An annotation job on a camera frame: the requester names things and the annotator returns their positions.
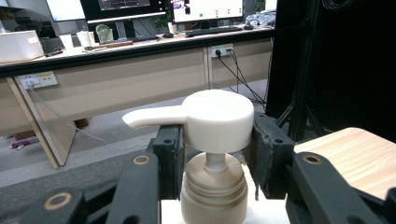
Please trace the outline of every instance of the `monitor screen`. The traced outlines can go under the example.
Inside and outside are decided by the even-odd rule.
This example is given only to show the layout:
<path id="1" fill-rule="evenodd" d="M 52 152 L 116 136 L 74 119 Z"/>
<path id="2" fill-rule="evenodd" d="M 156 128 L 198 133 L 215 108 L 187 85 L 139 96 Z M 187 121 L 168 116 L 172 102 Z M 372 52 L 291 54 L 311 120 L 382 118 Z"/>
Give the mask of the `monitor screen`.
<path id="1" fill-rule="evenodd" d="M 79 0 L 47 0 L 53 21 L 84 20 L 85 15 Z"/>
<path id="2" fill-rule="evenodd" d="M 229 20 L 243 17 L 243 0 L 171 0 L 173 23 Z"/>
<path id="3" fill-rule="evenodd" d="M 87 23 L 128 21 L 165 15 L 163 0 L 81 0 Z"/>

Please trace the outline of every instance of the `bottle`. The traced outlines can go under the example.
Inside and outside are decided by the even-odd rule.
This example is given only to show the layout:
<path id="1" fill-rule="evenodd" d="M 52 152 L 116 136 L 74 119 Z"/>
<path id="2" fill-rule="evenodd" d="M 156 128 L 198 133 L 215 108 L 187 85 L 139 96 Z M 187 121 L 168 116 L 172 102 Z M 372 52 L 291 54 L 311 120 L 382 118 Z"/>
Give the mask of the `bottle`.
<path id="1" fill-rule="evenodd" d="M 184 141 L 203 151 L 187 165 L 180 195 L 188 224 L 241 224 L 248 207 L 248 185 L 240 162 L 228 153 L 250 142 L 253 104 L 230 91 L 198 91 L 182 105 L 133 111 L 122 117 L 132 128 L 183 126 Z"/>

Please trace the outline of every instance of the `tripod leg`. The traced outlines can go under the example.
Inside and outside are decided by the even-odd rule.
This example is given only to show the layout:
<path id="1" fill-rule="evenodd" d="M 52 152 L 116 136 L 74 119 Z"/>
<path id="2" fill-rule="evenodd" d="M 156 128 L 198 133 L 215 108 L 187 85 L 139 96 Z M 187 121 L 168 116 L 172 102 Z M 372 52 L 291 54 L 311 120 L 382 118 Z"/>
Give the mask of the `tripod leg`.
<path id="1" fill-rule="evenodd" d="M 314 131 L 317 134 L 317 136 L 321 137 L 325 135 L 326 133 L 323 129 L 323 126 L 320 124 L 319 119 L 315 114 L 314 110 L 309 108 L 308 105 L 306 106 L 305 110 L 306 110 L 306 116 L 308 117 L 309 121 L 312 123 L 314 127 Z"/>
<path id="2" fill-rule="evenodd" d="M 293 111 L 295 109 L 295 100 L 292 100 L 288 108 L 283 112 L 283 114 L 276 120 L 276 125 L 282 128 L 283 125 L 290 119 Z"/>

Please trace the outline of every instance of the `electrical socket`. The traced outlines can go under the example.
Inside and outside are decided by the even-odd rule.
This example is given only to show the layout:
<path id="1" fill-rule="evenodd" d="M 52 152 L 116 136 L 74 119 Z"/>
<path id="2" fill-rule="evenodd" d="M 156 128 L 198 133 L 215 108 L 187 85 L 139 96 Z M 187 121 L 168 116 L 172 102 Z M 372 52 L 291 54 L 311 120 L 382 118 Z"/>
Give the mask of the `electrical socket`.
<path id="1" fill-rule="evenodd" d="M 231 55 L 230 51 L 227 51 L 227 49 L 233 49 L 233 44 L 226 44 L 226 45 L 217 45 L 212 47 L 212 58 L 217 58 L 218 55 L 216 54 L 216 50 L 220 51 L 220 55 L 226 56 L 226 55 Z"/>
<path id="2" fill-rule="evenodd" d="M 19 76 L 24 89 L 29 90 L 28 83 L 33 81 L 34 88 L 58 85 L 58 81 L 53 72 L 36 73 L 31 75 Z"/>
<path id="3" fill-rule="evenodd" d="M 33 81 L 35 83 L 35 85 L 34 85 L 35 88 L 41 87 L 41 84 L 38 81 L 38 77 L 36 74 L 19 76 L 19 78 L 20 78 L 23 88 L 26 90 L 29 90 L 28 83 L 30 83 L 31 81 Z"/>
<path id="4" fill-rule="evenodd" d="M 42 87 L 58 85 L 58 80 L 56 80 L 53 72 L 39 73 L 37 77 Z"/>

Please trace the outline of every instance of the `wooden surface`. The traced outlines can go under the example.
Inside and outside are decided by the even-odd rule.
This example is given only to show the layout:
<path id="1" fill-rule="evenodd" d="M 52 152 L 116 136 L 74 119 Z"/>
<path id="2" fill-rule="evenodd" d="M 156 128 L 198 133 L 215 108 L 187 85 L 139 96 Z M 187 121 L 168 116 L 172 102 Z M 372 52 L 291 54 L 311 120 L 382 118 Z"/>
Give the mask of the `wooden surface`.
<path id="1" fill-rule="evenodd" d="M 7 82 L 8 82 L 9 87 L 12 89 L 15 96 L 17 97 L 17 100 L 20 104 L 21 109 L 23 110 L 24 115 L 29 120 L 31 129 L 35 132 L 35 135 L 37 136 L 38 140 L 40 141 L 40 144 L 43 147 L 44 151 L 46 152 L 47 157 L 49 158 L 49 161 L 52 164 L 52 167 L 55 169 L 58 168 L 59 162 L 56 161 L 56 158 L 55 158 L 52 150 L 50 149 L 50 145 L 47 142 L 46 136 L 44 135 L 43 131 L 41 130 L 39 123 L 37 123 L 37 120 L 35 119 L 35 115 L 34 115 L 35 111 L 32 111 L 29 104 L 25 101 L 25 99 L 23 97 L 23 93 L 18 88 L 18 84 L 16 83 L 15 79 L 8 77 Z"/>
<path id="2" fill-rule="evenodd" d="M 300 144 L 295 152 L 324 156 L 354 188 L 385 199 L 396 187 L 396 145 L 373 133 L 347 128 Z"/>
<path id="3" fill-rule="evenodd" d="M 0 136 L 32 130 L 6 78 L 0 78 Z"/>

